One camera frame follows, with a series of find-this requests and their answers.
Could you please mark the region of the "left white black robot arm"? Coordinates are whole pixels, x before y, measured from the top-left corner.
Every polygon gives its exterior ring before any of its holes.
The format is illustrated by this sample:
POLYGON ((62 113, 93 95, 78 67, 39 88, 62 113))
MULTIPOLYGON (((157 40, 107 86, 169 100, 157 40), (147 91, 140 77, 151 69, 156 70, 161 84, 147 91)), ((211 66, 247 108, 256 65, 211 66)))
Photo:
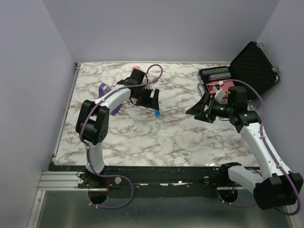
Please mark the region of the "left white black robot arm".
POLYGON ((125 80, 119 81, 112 90, 104 96, 94 100, 85 100, 82 103, 76 132, 79 133, 81 142, 86 149, 86 169, 91 172, 89 182, 96 188, 102 187, 105 178, 105 163, 103 160, 102 144, 109 129, 110 114, 122 103, 136 99, 136 106, 150 108, 160 114, 159 89, 151 89, 148 86, 155 84, 160 77, 144 83, 147 72, 133 69, 131 75, 125 80))

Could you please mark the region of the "blue key tag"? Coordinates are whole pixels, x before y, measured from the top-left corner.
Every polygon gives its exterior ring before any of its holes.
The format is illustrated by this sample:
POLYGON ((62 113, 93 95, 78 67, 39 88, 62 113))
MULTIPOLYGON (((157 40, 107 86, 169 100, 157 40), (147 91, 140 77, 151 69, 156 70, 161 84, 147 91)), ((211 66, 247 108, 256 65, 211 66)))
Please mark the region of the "blue key tag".
POLYGON ((155 114, 156 114, 156 116, 157 116, 158 118, 161 117, 161 113, 160 113, 159 110, 156 110, 156 111, 155 111, 155 114))

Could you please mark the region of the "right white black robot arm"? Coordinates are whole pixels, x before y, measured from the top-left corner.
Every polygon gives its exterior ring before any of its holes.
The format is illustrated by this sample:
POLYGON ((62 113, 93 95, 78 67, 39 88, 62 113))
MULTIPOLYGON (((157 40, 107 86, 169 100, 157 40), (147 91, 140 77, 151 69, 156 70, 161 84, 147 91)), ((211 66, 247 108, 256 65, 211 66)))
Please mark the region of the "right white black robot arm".
POLYGON ((207 123, 213 123, 217 117, 229 119, 251 149, 261 175, 252 173, 238 162, 226 163, 221 165, 218 175, 222 185, 240 184, 253 194, 256 204, 261 209, 276 209, 297 204, 296 212, 299 212, 299 192, 304 180, 301 174, 292 172, 279 157, 267 138, 263 122, 257 112, 248 110, 247 90, 244 87, 230 87, 227 104, 210 98, 210 94, 206 92, 199 102, 186 111, 186 114, 207 123))

